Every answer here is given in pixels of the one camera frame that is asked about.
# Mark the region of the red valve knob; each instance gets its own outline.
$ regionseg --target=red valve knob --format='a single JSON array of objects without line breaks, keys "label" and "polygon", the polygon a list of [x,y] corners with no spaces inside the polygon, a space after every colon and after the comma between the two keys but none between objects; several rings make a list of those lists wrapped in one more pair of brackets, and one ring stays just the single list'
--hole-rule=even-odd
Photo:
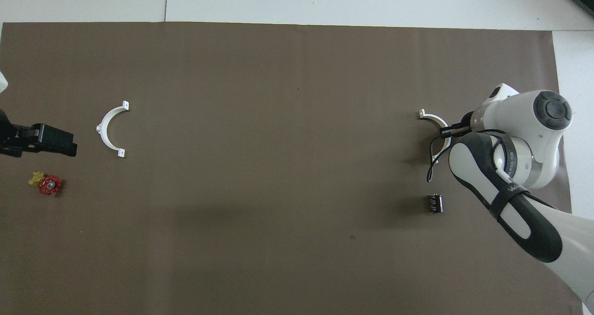
[{"label": "red valve knob", "polygon": [[54,175],[49,175],[39,182],[39,192],[49,195],[58,192],[60,186],[62,186],[60,178]]}]

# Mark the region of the velcro strap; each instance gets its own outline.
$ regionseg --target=velcro strap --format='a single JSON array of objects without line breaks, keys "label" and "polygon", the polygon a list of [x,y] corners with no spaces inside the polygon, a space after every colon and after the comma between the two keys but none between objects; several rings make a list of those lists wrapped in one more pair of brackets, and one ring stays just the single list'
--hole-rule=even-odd
[{"label": "velcro strap", "polygon": [[513,182],[507,184],[503,188],[500,188],[499,193],[497,193],[497,195],[493,199],[493,202],[489,206],[489,213],[493,216],[493,218],[499,221],[499,215],[501,215],[503,207],[507,205],[511,198],[515,197],[516,195],[522,192],[530,193],[523,186],[520,186]]}]

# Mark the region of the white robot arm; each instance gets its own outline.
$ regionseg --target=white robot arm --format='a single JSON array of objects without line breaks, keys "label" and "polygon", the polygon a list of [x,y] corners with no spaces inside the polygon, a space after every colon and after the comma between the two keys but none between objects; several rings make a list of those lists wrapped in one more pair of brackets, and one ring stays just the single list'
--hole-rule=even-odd
[{"label": "white robot arm", "polygon": [[564,213],[529,193],[555,175],[558,144],[571,123],[551,91],[518,94],[502,84],[461,123],[450,170],[524,251],[555,272],[594,312],[594,220]]}]

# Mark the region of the white plastic piece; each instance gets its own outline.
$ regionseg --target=white plastic piece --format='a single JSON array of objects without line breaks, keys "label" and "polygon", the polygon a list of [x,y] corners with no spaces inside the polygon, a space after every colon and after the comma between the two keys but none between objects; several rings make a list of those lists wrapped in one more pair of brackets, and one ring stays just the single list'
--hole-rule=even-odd
[{"label": "white plastic piece", "polygon": [[[429,113],[425,113],[425,109],[420,109],[419,110],[419,119],[429,119],[429,120],[433,120],[435,121],[440,127],[448,127],[447,123],[445,120],[441,119],[441,117],[436,116],[435,114],[429,114]],[[441,152],[443,152],[446,148],[448,148],[450,146],[450,144],[452,143],[452,138],[448,137],[446,139],[444,139],[444,146],[439,150],[439,152],[437,152],[436,154],[434,154],[433,156],[431,156],[431,161],[435,161],[435,158],[441,154]]]},{"label": "white plastic piece", "polygon": [[6,89],[7,87],[8,81],[6,80],[6,78],[4,78],[4,75],[2,75],[2,72],[0,71],[0,93],[4,91],[4,89]]},{"label": "white plastic piece", "polygon": [[128,103],[127,101],[123,101],[121,106],[118,106],[117,108],[114,108],[113,110],[108,112],[103,117],[103,120],[101,121],[101,123],[99,125],[97,125],[97,133],[99,133],[99,135],[101,135],[101,140],[103,140],[103,143],[106,146],[108,146],[109,148],[111,148],[113,150],[117,150],[117,156],[119,156],[121,158],[123,158],[123,156],[125,155],[126,150],[122,149],[122,148],[117,148],[116,146],[113,146],[113,143],[111,143],[110,138],[108,138],[108,125],[110,124],[110,121],[116,114],[119,114],[120,112],[128,111],[129,109],[130,109],[130,103]]}]

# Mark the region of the white curved bracket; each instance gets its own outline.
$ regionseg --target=white curved bracket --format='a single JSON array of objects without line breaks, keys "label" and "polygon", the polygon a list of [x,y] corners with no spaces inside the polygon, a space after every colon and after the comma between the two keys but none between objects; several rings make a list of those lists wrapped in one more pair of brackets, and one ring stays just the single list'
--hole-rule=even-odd
[{"label": "white curved bracket", "polygon": [[[447,123],[446,123],[445,120],[441,119],[439,116],[436,116],[435,114],[425,113],[425,109],[420,109],[419,110],[419,119],[433,120],[440,127],[448,127],[448,125],[447,125]],[[439,150],[439,152],[437,152],[435,155],[431,156],[431,162],[433,162],[435,160],[435,158],[439,154],[441,154],[441,152],[443,152],[446,148],[448,148],[448,146],[450,146],[451,143],[452,143],[452,138],[451,137],[448,137],[448,138],[444,139],[444,146]]]},{"label": "white curved bracket", "polygon": [[111,143],[110,138],[108,138],[108,125],[110,124],[110,121],[116,114],[119,114],[119,112],[128,111],[129,109],[130,103],[128,103],[127,101],[123,101],[121,106],[118,106],[117,108],[114,108],[113,110],[108,112],[103,117],[101,123],[97,125],[97,133],[101,135],[101,140],[103,140],[103,143],[109,148],[117,150],[117,156],[121,158],[123,158],[123,155],[126,153],[126,150],[113,146],[113,143]]}]

